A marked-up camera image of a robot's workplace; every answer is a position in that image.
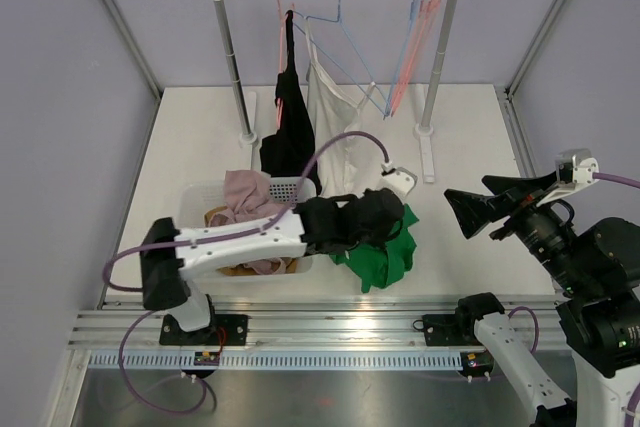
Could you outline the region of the green tank top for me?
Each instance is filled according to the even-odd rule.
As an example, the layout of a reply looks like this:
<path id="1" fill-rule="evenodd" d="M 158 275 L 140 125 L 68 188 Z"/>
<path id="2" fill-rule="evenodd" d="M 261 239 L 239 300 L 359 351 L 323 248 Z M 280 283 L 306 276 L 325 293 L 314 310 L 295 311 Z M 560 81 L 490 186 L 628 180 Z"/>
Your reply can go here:
<path id="1" fill-rule="evenodd" d="M 344 265 L 360 279 L 363 294 L 371 288 L 385 289 L 403 279 L 413 268 L 416 241 L 409 228 L 419 222 L 408 204 L 404 205 L 404 216 L 394 226 L 395 237 L 383 247 L 361 244 L 343 254 L 330 255 L 336 265 Z"/>

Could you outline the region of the mauve tank top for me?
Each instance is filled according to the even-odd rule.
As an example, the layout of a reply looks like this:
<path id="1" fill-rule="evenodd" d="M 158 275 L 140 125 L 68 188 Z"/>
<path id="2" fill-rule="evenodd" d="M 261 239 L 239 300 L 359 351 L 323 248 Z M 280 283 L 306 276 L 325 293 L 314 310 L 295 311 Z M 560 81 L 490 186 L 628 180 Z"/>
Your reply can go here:
<path id="1" fill-rule="evenodd" d="M 234 218 L 235 223 L 274 216 L 283 207 L 271 197 L 270 181 L 255 171 L 227 171 L 223 192 L 227 208 L 224 214 Z"/>

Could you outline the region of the brown tank top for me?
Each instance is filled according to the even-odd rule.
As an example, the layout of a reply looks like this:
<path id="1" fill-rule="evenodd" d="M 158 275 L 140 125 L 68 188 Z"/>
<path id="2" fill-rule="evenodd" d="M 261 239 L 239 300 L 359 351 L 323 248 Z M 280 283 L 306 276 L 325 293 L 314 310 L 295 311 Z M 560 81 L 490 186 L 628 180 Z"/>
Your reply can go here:
<path id="1" fill-rule="evenodd" d="M 208 211 L 204 215 L 205 225 L 207 227 L 217 227 L 235 223 L 236 220 L 234 218 L 224 214 L 226 210 L 226 207 L 220 206 Z M 235 266 L 221 267 L 218 271 L 229 277 L 284 275 L 295 273 L 297 270 L 297 263 L 298 260 L 294 258 L 273 258 L 238 264 Z"/>

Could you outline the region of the blue hanger with mauve top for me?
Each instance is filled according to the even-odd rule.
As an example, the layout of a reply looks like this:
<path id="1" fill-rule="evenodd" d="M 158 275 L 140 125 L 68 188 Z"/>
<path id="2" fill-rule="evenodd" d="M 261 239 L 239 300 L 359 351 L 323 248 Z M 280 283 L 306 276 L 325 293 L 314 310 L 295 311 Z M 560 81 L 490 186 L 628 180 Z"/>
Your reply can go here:
<path id="1" fill-rule="evenodd" d="M 406 29 L 406 34 L 402 43 L 402 47 L 398 56 L 398 60 L 396 62 L 396 67 L 395 67 L 395 71 L 394 71 L 394 75 L 392 78 L 392 82 L 389 88 L 389 92 L 386 98 L 386 108 L 384 111 L 384 119 L 387 119 L 391 116 L 391 112 L 392 112 L 392 104 L 393 104 L 393 94 L 395 93 L 395 89 L 397 87 L 397 84 L 399 82 L 399 78 L 400 78 L 400 73 L 401 73 L 401 68 L 403 65 L 403 62 L 405 60 L 406 57 L 406 53 L 407 53 L 407 49 L 408 49 L 408 44 L 409 44 L 409 40 L 410 40 L 410 36 L 415 24 L 415 18 L 416 18 L 416 11 L 418 10 L 417 7 L 417 1 L 418 0 L 411 0 L 410 4 L 409 4 L 409 11 L 408 11 L 408 17 L 407 17 L 407 29 Z"/>

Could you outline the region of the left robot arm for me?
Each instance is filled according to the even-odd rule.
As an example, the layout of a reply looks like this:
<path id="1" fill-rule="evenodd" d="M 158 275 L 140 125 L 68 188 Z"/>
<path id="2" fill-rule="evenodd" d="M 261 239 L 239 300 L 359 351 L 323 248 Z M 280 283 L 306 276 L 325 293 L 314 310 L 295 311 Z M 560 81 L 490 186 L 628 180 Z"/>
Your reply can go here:
<path id="1" fill-rule="evenodd" d="M 215 335 L 210 297 L 198 277 L 221 267 L 275 258 L 337 255 L 361 244 L 390 240 L 404 217 L 402 201 L 388 188 L 331 198 L 313 197 L 277 215 L 208 229 L 154 222 L 139 253 L 142 300 L 148 311 L 165 311 L 195 345 Z"/>

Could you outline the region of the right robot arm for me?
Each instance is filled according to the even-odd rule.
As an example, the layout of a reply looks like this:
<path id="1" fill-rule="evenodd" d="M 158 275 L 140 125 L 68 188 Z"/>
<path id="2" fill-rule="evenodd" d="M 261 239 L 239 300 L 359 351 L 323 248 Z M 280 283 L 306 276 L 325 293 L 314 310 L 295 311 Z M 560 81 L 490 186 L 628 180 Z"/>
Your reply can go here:
<path id="1" fill-rule="evenodd" d="M 527 410 L 532 426 L 636 426 L 639 423 L 639 228 L 618 217 L 576 234 L 566 197 L 600 180 L 586 173 L 538 178 L 487 175 L 490 195 L 448 189 L 444 196 L 470 239 L 501 221 L 493 240 L 516 236 L 561 287 L 556 311 L 571 348 L 578 395 L 571 398 L 516 341 L 509 317 L 491 293 L 459 300 L 456 336 L 479 342 L 498 363 Z"/>

